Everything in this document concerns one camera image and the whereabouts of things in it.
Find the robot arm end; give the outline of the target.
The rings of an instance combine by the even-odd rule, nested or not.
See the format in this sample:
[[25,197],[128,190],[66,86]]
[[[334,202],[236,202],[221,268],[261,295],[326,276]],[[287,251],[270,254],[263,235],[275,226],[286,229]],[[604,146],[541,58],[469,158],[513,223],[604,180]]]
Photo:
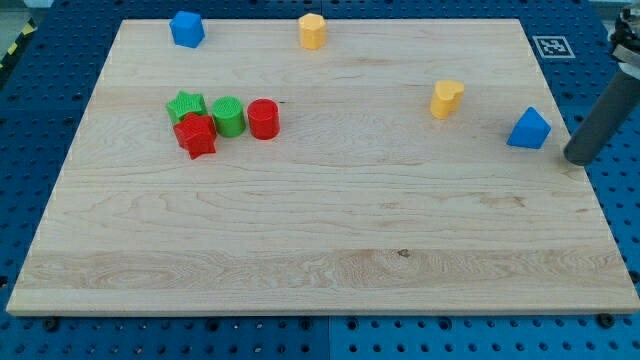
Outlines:
[[612,49],[610,55],[621,71],[639,79],[639,2],[625,5],[615,19],[614,29],[608,34]]

